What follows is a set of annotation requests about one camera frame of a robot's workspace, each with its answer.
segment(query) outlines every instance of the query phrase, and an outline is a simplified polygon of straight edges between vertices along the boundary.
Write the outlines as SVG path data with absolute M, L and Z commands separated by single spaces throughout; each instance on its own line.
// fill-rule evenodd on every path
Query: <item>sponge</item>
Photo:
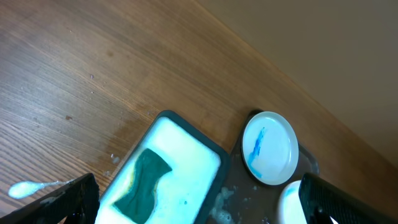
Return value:
M 158 180 L 172 168 L 154 151 L 145 149 L 136 161 L 132 185 L 114 206 L 137 224 L 144 224 L 155 207 Z

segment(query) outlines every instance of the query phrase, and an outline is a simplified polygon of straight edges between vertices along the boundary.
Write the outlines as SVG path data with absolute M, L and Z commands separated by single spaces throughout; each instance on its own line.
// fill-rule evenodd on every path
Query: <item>wooden table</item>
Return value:
M 162 110 L 229 152 L 261 108 L 322 178 L 398 218 L 398 171 L 195 1 L 1 1 L 0 78 L 0 216 L 54 189 L 11 199 L 21 180 L 92 172 L 102 193 Z

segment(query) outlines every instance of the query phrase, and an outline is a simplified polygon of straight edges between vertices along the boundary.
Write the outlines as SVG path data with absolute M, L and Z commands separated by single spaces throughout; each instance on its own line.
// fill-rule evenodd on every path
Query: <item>black plastic object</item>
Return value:
M 100 193 L 93 174 L 85 174 L 44 197 L 18 209 L 0 223 L 94 224 L 100 208 Z
M 235 223 L 277 223 L 277 206 L 280 194 L 287 184 L 300 180 L 304 173 L 319 175 L 318 161 L 300 143 L 298 144 L 298 163 L 293 176 L 285 183 L 270 186 L 258 181 L 247 169 L 243 161 L 242 137 L 250 119 L 263 110 L 253 110 L 243 123 L 242 130 L 230 155 L 231 169 L 224 182 L 224 187 L 233 190 L 223 209 L 231 214 Z M 216 223 L 211 217 L 207 223 Z
M 309 224 L 398 223 L 313 174 L 304 174 L 298 196 Z
M 195 219 L 195 223 L 204 223 L 206 221 L 206 219 L 207 219 L 207 216 L 208 216 L 210 210 L 213 208 L 213 204 L 214 204 L 215 198 L 216 198 L 218 192 L 220 191 L 221 186 L 223 185 L 223 182 L 225 180 L 225 177 L 226 177 L 226 175 L 227 175 L 227 173 L 229 171 L 229 167 L 230 167 L 229 155 L 228 155 L 228 153 L 226 151 L 224 151 L 223 148 L 221 148 L 219 145 L 217 145 L 212 140 L 210 140 L 208 137 L 206 137 L 204 134 L 202 134 L 199 130 L 197 130 L 190 123 L 188 123 L 188 121 L 185 121 L 176 112 L 170 111 L 170 110 L 162 111 L 162 112 L 160 112 L 157 115 L 157 117 L 155 118 L 154 122 L 148 128 L 148 130 L 146 131 L 145 135 L 143 135 L 143 137 L 138 142 L 138 144 L 137 144 L 137 146 L 136 146 L 136 148 L 134 150 L 136 150 L 141 145 L 141 142 L 145 139 L 146 135 L 151 130 L 153 125 L 156 123 L 156 121 L 159 118 L 162 118 L 162 117 L 166 117 L 166 118 L 170 119 L 171 121 L 173 121 L 175 124 L 179 125 L 188 134 L 190 134 L 192 137 L 194 137 L 195 139 L 200 141 L 203 145 L 205 145 L 206 147 L 208 147 L 209 149 L 211 149 L 215 153 L 217 153 L 217 155 L 219 155 L 219 157 L 220 157 L 221 164 L 220 164 L 220 167 L 219 167 L 219 169 L 217 171 L 216 177 L 215 177 L 213 183 L 211 184 L 210 189 L 209 189 L 209 191 L 208 191 L 208 193 L 207 193 L 207 195 L 205 197 L 205 200 L 203 201 L 202 206 L 199 209 L 198 215 L 197 215 L 197 217 Z M 113 184 L 113 181 L 117 179 L 118 175 L 119 174 L 116 175 L 116 177 L 112 180 L 110 185 Z

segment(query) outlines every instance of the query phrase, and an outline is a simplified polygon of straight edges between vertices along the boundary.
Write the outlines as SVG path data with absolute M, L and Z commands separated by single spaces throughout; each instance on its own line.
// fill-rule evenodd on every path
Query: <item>blue paint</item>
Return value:
M 288 189 L 285 193 L 285 197 L 288 197 L 290 194 L 294 193 L 296 189 Z
M 260 133 L 259 133 L 259 135 L 258 135 L 258 137 L 256 139 L 256 143 L 254 145 L 254 149 L 253 149 L 252 152 L 250 152 L 249 159 L 248 159 L 249 169 L 258 178 L 261 178 L 262 175 L 255 168 L 253 168 L 251 164 L 253 163 L 253 160 L 260 154 L 261 142 L 262 142 L 262 139 L 264 138 L 264 135 L 265 135 L 266 132 L 267 132 L 267 130 L 265 130 L 265 128 L 261 129 L 261 131 L 260 131 Z

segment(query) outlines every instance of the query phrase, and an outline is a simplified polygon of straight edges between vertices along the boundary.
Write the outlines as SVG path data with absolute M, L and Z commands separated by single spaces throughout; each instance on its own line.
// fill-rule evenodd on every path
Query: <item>paint splatter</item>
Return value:
M 249 159 L 248 159 L 248 166 L 249 166 L 250 170 L 258 178 L 261 178 L 262 175 L 255 168 L 253 168 L 251 164 L 253 163 L 253 160 L 260 154 L 261 142 L 262 142 L 262 139 L 264 138 L 264 135 L 265 135 L 266 132 L 267 132 L 267 130 L 265 130 L 264 128 L 261 129 L 261 131 L 260 131 L 260 133 L 259 133 L 259 135 L 258 135 L 258 137 L 256 139 L 256 143 L 254 145 L 254 149 L 250 153 Z
M 211 217 L 213 217 L 218 224 L 235 224 L 231 214 L 223 210 L 224 200 L 227 200 L 234 192 L 223 187 L 221 192 L 217 195 L 214 207 L 210 211 Z
M 262 223 L 262 224 L 269 224 L 268 218 L 267 218 L 267 217 L 264 217 L 264 218 L 261 220 L 261 223 Z
M 119 157 L 116 157 L 116 158 L 114 158 L 114 159 L 112 160 L 112 163 L 113 163 L 113 164 L 117 164 L 119 161 L 120 161 L 120 158 L 119 158 Z
M 8 190 L 8 196 L 14 199 L 22 199 L 32 194 L 36 193 L 38 190 L 42 190 L 48 186 L 55 186 L 55 185 L 63 185 L 71 182 L 73 180 L 69 180 L 66 182 L 55 181 L 55 182 L 48 182 L 48 183 L 37 183 L 33 181 L 22 181 L 18 182 L 10 187 Z

